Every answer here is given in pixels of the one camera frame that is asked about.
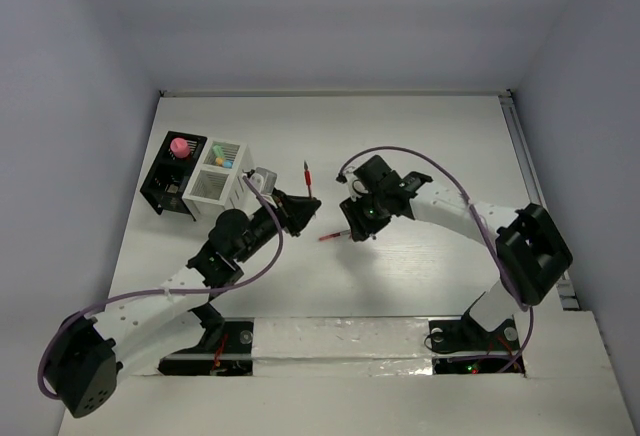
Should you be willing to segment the dark red ink pen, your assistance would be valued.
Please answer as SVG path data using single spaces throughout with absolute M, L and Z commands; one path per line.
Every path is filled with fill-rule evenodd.
M 341 237 L 351 237 L 351 231 L 350 230 L 342 230 L 342 231 L 337 231 L 337 232 L 333 232 L 327 235 L 323 235 L 321 237 L 318 238 L 319 242 L 324 242 L 324 241 L 328 241 L 328 240 L 332 240 L 332 239 L 336 239 L 336 238 L 341 238 Z

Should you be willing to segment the red gel pen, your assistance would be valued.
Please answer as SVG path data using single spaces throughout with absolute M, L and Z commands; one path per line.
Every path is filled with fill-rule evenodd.
M 308 197 L 312 199 L 313 198 L 312 175 L 311 175 L 308 162 L 306 160 L 304 160 L 303 162 L 303 168 L 304 168 L 304 178 L 305 178 L 305 184 L 308 192 Z

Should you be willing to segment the green highlighter marker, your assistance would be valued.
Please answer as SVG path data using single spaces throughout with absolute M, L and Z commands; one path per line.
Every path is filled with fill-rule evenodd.
M 225 159 L 226 158 L 226 155 L 224 153 L 224 149 L 218 144 L 214 144 L 212 146 L 212 152 L 214 153 L 214 155 L 217 158 L 221 158 L 221 159 Z

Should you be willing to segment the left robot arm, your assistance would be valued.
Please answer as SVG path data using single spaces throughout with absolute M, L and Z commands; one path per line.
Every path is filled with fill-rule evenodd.
M 38 385 L 76 419 L 100 408 L 130 374 L 187 348 L 184 328 L 201 351 L 220 345 L 225 320 L 216 297 L 246 286 L 242 263 L 268 242 L 300 236 L 321 206 L 319 199 L 278 189 L 258 195 L 258 209 L 223 211 L 201 249 L 159 287 L 113 296 L 68 316 L 38 366 Z

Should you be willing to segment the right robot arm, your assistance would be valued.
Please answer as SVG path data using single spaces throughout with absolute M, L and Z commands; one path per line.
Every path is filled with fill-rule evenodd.
M 485 246 L 497 282 L 466 311 L 462 340 L 482 348 L 516 311 L 539 305 L 573 263 L 550 213 L 530 203 L 521 209 L 474 202 L 462 190 L 412 171 L 400 176 L 378 155 L 338 173 L 349 196 L 341 205 L 355 242 L 375 237 L 393 218 L 429 223 Z

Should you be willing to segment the white slatted organizer container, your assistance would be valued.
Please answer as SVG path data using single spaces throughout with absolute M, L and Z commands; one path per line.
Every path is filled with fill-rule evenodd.
M 233 161 L 232 168 L 215 164 L 214 144 L 224 149 L 224 161 Z M 253 167 L 253 158 L 246 143 L 209 138 L 183 196 L 195 220 L 214 221 L 225 210 L 242 209 L 248 194 L 242 177 Z

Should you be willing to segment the black organizer container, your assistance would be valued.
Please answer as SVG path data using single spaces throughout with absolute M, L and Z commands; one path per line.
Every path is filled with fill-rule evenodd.
M 179 157 L 172 150 L 177 140 L 188 151 Z M 140 188 L 140 193 L 152 209 L 161 215 L 164 211 L 182 213 L 195 219 L 183 196 L 207 138 L 183 132 L 168 131 Z

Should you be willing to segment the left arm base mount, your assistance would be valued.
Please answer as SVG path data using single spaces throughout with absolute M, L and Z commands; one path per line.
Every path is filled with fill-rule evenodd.
M 252 376 L 254 320 L 227 321 L 211 349 L 193 347 L 163 358 L 157 368 L 164 376 Z

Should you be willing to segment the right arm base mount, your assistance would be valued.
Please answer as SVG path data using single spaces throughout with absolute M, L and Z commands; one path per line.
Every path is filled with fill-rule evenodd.
M 492 331 L 465 318 L 430 320 L 423 345 L 437 375 L 526 374 L 513 317 Z

